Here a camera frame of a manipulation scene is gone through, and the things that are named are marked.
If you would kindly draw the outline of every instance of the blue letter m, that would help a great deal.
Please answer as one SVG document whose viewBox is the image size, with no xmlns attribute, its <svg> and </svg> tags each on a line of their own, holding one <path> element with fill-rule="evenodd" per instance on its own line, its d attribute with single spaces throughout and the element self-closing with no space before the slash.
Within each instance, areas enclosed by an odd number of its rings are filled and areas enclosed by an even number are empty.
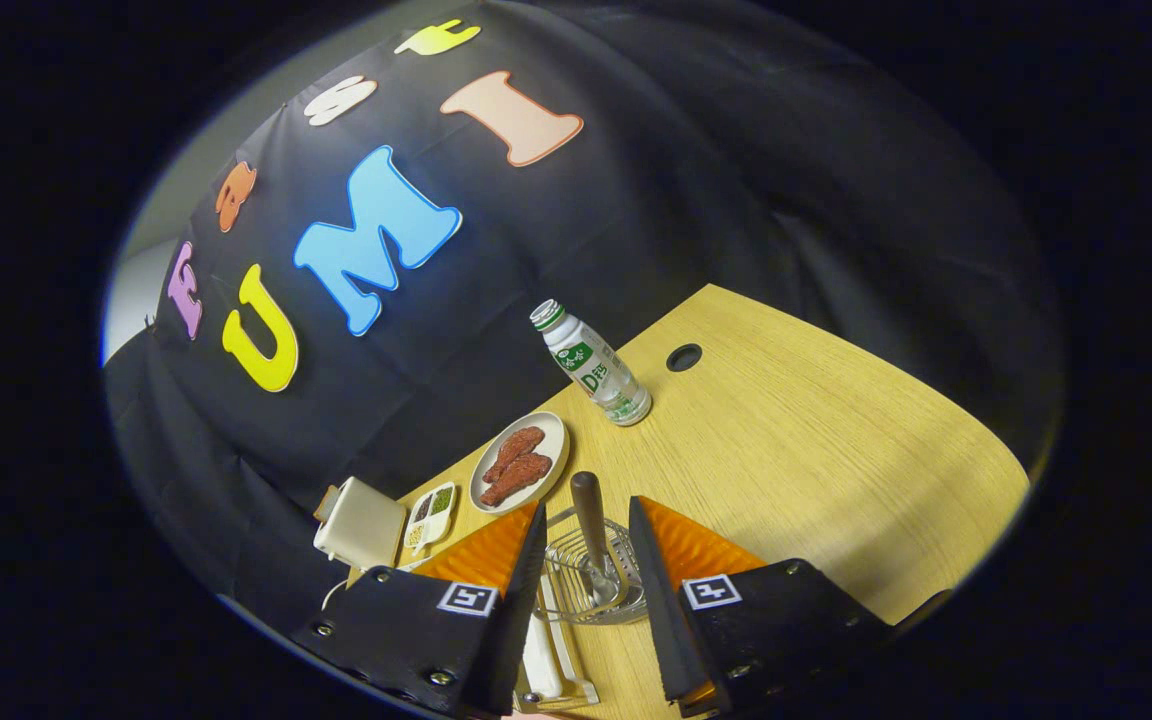
<svg viewBox="0 0 1152 720">
<path fill-rule="evenodd" d="M 439 209 L 416 190 L 393 162 L 394 149 L 372 150 L 349 174 L 353 228 L 312 223 L 302 234 L 291 259 L 297 268 L 313 270 L 348 318 L 349 332 L 361 336 L 380 314 L 380 300 L 361 291 L 346 275 L 362 282 L 397 289 L 397 274 L 384 233 L 397 245 L 404 268 L 419 268 L 461 227 L 461 211 Z"/>
</svg>

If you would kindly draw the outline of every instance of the bottle label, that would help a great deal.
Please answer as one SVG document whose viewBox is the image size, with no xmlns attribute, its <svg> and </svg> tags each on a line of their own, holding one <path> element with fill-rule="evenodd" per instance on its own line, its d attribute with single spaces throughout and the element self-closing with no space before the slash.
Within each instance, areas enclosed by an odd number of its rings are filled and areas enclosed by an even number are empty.
<svg viewBox="0 0 1152 720">
<path fill-rule="evenodd" d="M 634 381 L 634 377 L 616 356 L 616 351 L 612 350 L 612 346 L 589 327 L 584 328 L 575 344 L 554 354 L 554 361 L 599 406 L 622 406 L 628 402 L 619 391 L 627 382 Z"/>
<path fill-rule="evenodd" d="M 567 370 L 568 373 L 575 373 L 576 370 L 581 369 L 581 365 L 584 365 L 593 356 L 594 348 L 591 348 L 585 342 L 577 342 L 554 354 L 554 361 L 558 361 L 558 365 L 562 370 Z"/>
</svg>

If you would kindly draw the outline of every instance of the light wood table surface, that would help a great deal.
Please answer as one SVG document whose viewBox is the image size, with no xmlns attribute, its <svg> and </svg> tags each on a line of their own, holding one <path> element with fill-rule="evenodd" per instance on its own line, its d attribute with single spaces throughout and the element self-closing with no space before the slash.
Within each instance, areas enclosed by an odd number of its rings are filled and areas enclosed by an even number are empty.
<svg viewBox="0 0 1152 720">
<path fill-rule="evenodd" d="M 672 372 L 666 357 L 689 342 L 699 363 Z M 536 343 L 544 353 L 539 334 Z M 617 354 L 652 391 L 652 412 L 616 427 L 571 384 L 538 407 L 563 419 L 573 442 L 545 497 L 550 516 L 571 506 L 571 475 L 593 471 L 609 520 L 628 525 L 630 497 L 653 498 L 764 561 L 812 562 L 896 623 L 973 569 L 1029 487 L 1002 442 L 940 393 L 723 288 L 704 287 Z M 411 507 L 438 484 L 461 487 L 431 556 L 494 518 L 467 498 L 492 439 L 399 500 Z M 397 564 L 416 559 L 402 548 Z M 574 715 L 679 717 L 664 700 L 646 619 L 575 635 L 602 702 Z"/>
</svg>

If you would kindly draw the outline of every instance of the black fabric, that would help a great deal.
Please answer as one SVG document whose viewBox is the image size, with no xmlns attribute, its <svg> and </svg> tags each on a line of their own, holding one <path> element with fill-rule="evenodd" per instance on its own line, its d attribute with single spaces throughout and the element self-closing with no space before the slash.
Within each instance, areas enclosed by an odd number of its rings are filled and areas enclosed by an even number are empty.
<svg viewBox="0 0 1152 720">
<path fill-rule="evenodd" d="M 429 58 L 384 41 L 238 145 L 234 161 L 259 177 L 236 227 L 220 233 L 212 211 L 227 165 L 180 238 L 204 302 L 197 340 L 164 296 L 152 333 L 106 365 L 138 497 L 217 592 L 280 632 L 301 621 L 342 575 L 310 541 L 326 484 L 353 473 L 401 497 L 568 382 L 526 321 L 548 297 L 621 344 L 718 283 L 892 361 L 1037 460 L 1061 351 L 1032 237 L 972 152 L 880 71 L 728 1 L 470 3 L 447 17 L 483 33 Z M 584 118 L 579 136 L 513 168 L 477 120 L 439 113 L 498 69 Z M 308 126 L 306 103 L 354 74 L 376 94 Z M 354 338 L 291 252 L 309 223 L 351 227 L 346 179 L 379 145 L 465 221 L 429 264 L 399 266 L 378 323 Z M 220 346 L 237 309 L 273 350 L 237 302 L 253 263 L 298 336 L 279 393 Z"/>
</svg>

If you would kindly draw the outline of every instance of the wire basket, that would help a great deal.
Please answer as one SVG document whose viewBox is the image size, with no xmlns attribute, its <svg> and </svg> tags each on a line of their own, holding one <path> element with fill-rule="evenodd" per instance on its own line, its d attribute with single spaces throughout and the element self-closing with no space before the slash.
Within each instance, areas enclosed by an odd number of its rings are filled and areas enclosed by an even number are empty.
<svg viewBox="0 0 1152 720">
<path fill-rule="evenodd" d="M 575 513 L 573 507 L 559 511 L 550 520 L 547 529 L 553 532 L 559 523 Z M 543 596 L 536 597 L 535 614 L 540 620 L 548 620 L 551 623 L 564 621 L 574 626 L 612 626 L 630 623 L 646 615 L 649 606 L 643 594 L 639 562 L 634 555 L 630 532 L 612 520 L 604 520 L 602 526 L 607 532 L 607 551 L 612 560 L 608 566 L 616 570 L 616 596 L 602 605 L 594 605 L 581 579 L 581 567 L 589 552 L 579 524 L 576 524 L 576 528 L 566 530 L 545 546 L 544 569 L 553 586 L 553 606 L 550 607 Z"/>
</svg>

